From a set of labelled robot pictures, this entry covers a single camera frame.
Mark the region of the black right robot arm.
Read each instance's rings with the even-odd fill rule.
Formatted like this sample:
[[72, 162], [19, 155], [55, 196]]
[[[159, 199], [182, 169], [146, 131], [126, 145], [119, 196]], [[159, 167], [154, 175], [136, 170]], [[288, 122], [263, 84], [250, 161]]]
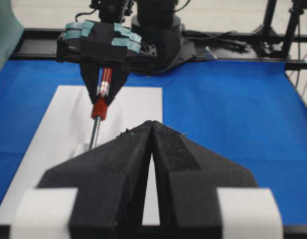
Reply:
[[92, 103], [102, 68], [113, 70], [110, 104], [129, 73], [161, 74], [177, 64], [184, 46], [175, 0], [94, 0], [99, 21], [66, 24], [57, 40], [56, 59], [80, 66]]

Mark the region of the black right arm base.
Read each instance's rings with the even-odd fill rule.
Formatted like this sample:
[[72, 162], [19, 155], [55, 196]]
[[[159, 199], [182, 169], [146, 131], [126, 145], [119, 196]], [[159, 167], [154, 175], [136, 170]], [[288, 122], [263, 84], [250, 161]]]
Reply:
[[141, 23], [138, 16], [131, 20], [131, 31], [142, 37], [147, 51], [129, 60], [132, 72], [146, 75], [162, 74], [189, 61], [212, 61], [217, 57], [208, 46], [201, 45], [183, 35], [184, 25], [179, 17], [168, 26]]

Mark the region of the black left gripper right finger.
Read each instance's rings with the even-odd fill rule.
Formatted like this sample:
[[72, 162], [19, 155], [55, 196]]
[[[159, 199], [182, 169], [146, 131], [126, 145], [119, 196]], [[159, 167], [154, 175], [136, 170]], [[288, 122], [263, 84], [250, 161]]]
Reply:
[[275, 198], [250, 170], [157, 121], [152, 140], [166, 238], [283, 238]]

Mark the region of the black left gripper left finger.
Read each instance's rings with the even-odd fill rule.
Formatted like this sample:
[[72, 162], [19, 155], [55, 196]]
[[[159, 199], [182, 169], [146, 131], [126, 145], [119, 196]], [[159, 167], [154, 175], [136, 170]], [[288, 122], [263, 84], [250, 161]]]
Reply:
[[45, 171], [21, 199], [12, 239], [133, 239], [142, 225], [152, 121]]

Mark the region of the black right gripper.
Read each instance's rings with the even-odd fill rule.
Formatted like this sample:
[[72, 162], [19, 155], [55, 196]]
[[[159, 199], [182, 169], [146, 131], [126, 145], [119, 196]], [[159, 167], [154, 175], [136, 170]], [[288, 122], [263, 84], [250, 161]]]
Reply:
[[132, 0], [93, 0], [90, 8], [98, 11], [99, 21], [70, 22], [57, 39], [56, 60], [80, 63], [92, 104], [98, 100], [100, 67], [113, 67], [107, 105], [126, 83], [129, 71], [152, 74], [156, 68], [155, 45], [122, 25], [133, 5]]

